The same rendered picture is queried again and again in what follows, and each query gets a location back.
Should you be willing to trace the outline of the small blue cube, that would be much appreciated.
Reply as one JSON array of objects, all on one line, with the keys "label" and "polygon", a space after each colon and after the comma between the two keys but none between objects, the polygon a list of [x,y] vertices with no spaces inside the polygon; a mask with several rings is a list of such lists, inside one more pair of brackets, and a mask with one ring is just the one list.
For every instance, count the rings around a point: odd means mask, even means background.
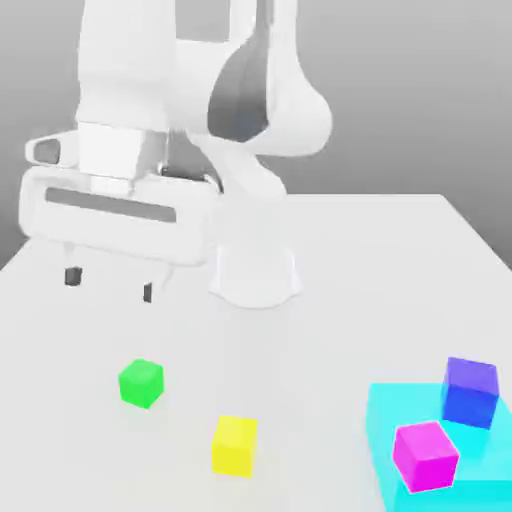
[{"label": "small blue cube", "polygon": [[497,367],[449,357],[441,396],[443,420],[489,430],[500,397]]}]

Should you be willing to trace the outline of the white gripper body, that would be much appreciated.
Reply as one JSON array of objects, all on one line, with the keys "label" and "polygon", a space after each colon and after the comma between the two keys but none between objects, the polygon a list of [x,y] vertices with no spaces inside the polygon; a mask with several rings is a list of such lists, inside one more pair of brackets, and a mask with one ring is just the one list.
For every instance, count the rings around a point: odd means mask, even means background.
[{"label": "white gripper body", "polygon": [[90,184],[77,170],[30,168],[20,188],[22,231],[179,266],[207,259],[217,202],[213,183],[150,175],[127,198],[94,193]]}]

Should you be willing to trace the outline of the small green cube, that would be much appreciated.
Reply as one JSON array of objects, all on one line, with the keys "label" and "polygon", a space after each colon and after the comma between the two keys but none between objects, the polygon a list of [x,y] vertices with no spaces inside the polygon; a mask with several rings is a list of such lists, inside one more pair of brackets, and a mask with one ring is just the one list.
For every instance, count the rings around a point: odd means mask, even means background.
[{"label": "small green cube", "polygon": [[149,409],[164,392],[164,370],[160,364],[135,359],[118,376],[121,399]]}]

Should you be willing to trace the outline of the small magenta cube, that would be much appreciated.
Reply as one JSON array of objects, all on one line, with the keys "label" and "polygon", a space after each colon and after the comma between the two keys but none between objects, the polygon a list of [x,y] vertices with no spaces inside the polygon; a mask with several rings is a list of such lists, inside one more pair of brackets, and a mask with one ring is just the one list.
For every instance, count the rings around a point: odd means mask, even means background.
[{"label": "small magenta cube", "polygon": [[453,485],[460,453],[438,421],[396,428],[392,461],[410,494]]}]

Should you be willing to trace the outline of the large cyan box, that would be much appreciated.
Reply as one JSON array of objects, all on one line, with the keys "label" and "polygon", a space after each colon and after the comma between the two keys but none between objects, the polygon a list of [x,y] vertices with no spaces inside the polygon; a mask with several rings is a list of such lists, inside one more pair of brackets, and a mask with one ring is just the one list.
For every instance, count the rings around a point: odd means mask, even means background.
[{"label": "large cyan box", "polygon": [[[460,453],[453,486],[411,494],[392,461],[396,428],[439,421]],[[441,420],[441,386],[373,383],[366,434],[385,512],[512,512],[512,412],[499,399],[488,430]]]}]

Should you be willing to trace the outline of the small yellow cube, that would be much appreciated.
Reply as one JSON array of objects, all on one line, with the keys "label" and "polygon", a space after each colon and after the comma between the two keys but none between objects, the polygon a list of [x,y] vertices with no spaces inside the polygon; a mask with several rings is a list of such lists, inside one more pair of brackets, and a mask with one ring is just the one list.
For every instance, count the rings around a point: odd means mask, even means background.
[{"label": "small yellow cube", "polygon": [[220,416],[212,440],[212,471],[251,478],[257,429],[256,419]]}]

